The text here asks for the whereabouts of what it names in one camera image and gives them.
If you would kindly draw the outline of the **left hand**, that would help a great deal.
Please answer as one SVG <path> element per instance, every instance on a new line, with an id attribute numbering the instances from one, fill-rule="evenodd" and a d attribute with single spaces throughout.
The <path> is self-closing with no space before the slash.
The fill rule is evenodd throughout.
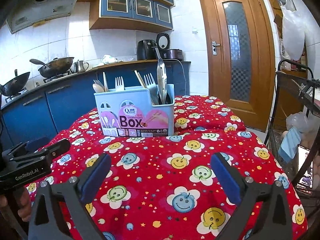
<path id="1" fill-rule="evenodd" d="M 19 207 L 17 211 L 18 216 L 24 221 L 28 222 L 31 217 L 31 200 L 29 192 L 25 187 L 21 187 L 17 190 L 17 194 L 14 196 L 14 200 Z M 6 211 L 8 207 L 8 200 L 4 195 L 1 195 L 1 214 L 3 218 L 8 222 L 10 217 Z"/>

